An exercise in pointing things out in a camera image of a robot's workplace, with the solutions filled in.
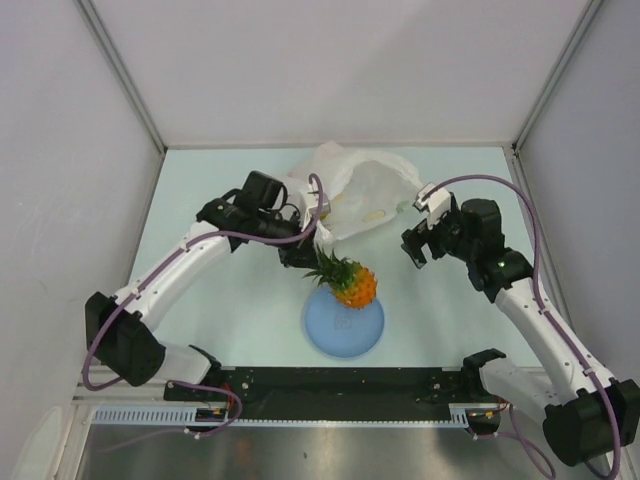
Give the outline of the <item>white plastic bag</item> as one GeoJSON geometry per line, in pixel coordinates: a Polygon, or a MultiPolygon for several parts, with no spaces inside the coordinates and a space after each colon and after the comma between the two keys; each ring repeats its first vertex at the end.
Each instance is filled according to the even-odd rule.
{"type": "Polygon", "coordinates": [[[327,142],[287,173],[304,182],[316,174],[330,212],[318,221],[315,242],[328,246],[376,228],[406,210],[424,186],[418,168],[394,153],[327,142]]]}

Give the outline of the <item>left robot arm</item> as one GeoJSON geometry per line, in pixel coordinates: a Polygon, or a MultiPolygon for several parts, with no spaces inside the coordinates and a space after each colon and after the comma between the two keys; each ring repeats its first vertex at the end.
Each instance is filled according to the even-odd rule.
{"type": "Polygon", "coordinates": [[[287,266],[311,266],[316,227],[328,210],[315,173],[300,182],[252,171],[241,188],[206,203],[179,243],[153,268],[112,295],[97,292],[87,300],[87,357],[115,377],[95,384],[85,365],[84,386],[100,391],[121,381],[138,387],[157,379],[185,384],[202,400],[214,397],[221,387],[217,360],[194,345],[162,343],[155,330],[206,267],[245,243],[276,247],[287,266]]]}

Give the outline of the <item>fake pineapple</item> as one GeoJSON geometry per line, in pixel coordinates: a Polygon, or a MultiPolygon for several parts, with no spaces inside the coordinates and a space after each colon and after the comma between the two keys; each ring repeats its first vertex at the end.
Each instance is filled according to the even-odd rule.
{"type": "Polygon", "coordinates": [[[349,257],[338,257],[334,251],[315,249],[317,266],[304,275],[319,287],[326,286],[342,306],[361,310],[373,303],[377,296],[377,279],[363,264],[349,257]]]}

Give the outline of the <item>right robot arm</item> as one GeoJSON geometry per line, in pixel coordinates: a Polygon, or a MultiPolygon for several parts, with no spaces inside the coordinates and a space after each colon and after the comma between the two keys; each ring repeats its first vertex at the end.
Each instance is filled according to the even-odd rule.
{"type": "Polygon", "coordinates": [[[473,401],[497,395],[541,424],[547,444],[568,466],[587,462],[634,442],[639,426],[639,387],[619,381],[597,361],[548,300],[533,266],[505,244],[502,216],[493,200],[457,204],[454,196],[417,198],[425,218],[402,235],[402,248],[417,267],[446,255],[467,267],[473,287],[516,326],[541,363],[539,380],[505,354],[485,350],[465,360],[463,393],[473,401]]]}

